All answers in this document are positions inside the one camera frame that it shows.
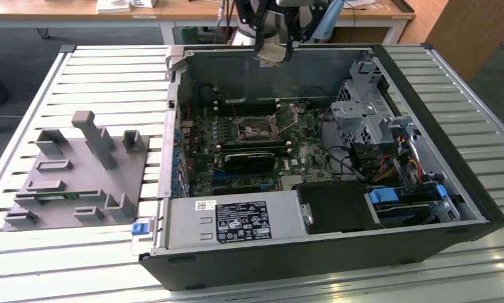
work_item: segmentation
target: desk leg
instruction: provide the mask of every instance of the desk leg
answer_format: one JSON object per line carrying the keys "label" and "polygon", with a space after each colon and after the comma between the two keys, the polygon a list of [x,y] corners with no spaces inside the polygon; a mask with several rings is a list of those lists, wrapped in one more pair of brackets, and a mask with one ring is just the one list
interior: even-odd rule
{"label": "desk leg", "polygon": [[173,36],[174,21],[172,20],[158,21],[158,28],[160,28],[161,40],[164,41],[164,44],[174,45],[174,36]]}
{"label": "desk leg", "polygon": [[400,40],[402,30],[405,30],[408,20],[393,21],[393,26],[388,29],[386,36],[384,36],[384,44],[396,44]]}
{"label": "desk leg", "polygon": [[49,28],[35,28],[35,31],[38,32],[38,36],[39,36],[39,38],[41,39],[49,39],[49,33],[47,33],[47,31],[49,31]]}

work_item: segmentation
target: blue latch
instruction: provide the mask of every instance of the blue latch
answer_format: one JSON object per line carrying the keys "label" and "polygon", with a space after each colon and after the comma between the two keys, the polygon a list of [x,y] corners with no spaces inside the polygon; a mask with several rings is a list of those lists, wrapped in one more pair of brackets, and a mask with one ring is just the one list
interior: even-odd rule
{"label": "blue latch", "polygon": [[390,187],[373,189],[368,195],[372,204],[400,201],[396,191]]}
{"label": "blue latch", "polygon": [[437,189],[437,192],[440,194],[440,197],[444,198],[448,195],[448,192],[445,191],[444,185],[438,184],[437,187],[436,187],[436,189]]}
{"label": "blue latch", "polygon": [[132,224],[132,235],[148,235],[149,224],[146,222]]}

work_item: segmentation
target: gray plastic stand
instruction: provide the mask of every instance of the gray plastic stand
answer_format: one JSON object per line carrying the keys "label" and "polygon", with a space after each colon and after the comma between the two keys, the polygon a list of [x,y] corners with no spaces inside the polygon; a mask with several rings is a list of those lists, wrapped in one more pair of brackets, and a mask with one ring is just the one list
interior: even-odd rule
{"label": "gray plastic stand", "polygon": [[125,131],[109,137],[94,114],[75,111],[71,125],[85,136],[66,139],[41,131],[39,148],[3,230],[58,229],[134,221],[149,137]]}

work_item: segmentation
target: red wire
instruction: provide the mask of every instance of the red wire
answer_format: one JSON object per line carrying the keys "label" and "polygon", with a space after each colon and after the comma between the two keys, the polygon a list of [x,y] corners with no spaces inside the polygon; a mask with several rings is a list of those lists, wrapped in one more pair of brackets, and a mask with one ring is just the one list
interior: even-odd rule
{"label": "red wire", "polygon": [[414,161],[416,163],[417,163],[417,168],[416,168],[416,170],[418,171],[418,179],[420,179],[420,182],[422,182],[422,177],[421,177],[421,175],[422,175],[422,172],[421,172],[421,165],[420,165],[420,162],[417,162],[417,161]]}
{"label": "red wire", "polygon": [[382,167],[382,165],[384,165],[384,161],[385,161],[385,159],[388,159],[389,158],[389,156],[390,155],[385,155],[384,157],[382,157],[382,159],[380,160],[380,172],[382,171],[382,169],[384,169],[384,167]]}

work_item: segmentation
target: slatted metal table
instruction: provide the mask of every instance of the slatted metal table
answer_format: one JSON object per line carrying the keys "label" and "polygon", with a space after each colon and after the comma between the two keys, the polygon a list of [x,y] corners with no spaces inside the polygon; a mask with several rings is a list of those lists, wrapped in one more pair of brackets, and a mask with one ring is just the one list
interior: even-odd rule
{"label": "slatted metal table", "polygon": [[[386,50],[504,211],[504,126],[433,50]],[[166,109],[165,46],[89,46],[59,53],[0,160],[0,302],[504,302],[504,228],[422,263],[189,292],[169,292],[136,263],[129,225],[2,232],[34,162],[41,128],[92,110],[110,135],[150,136],[138,216],[156,211]],[[401,112],[406,112],[390,92]]]}

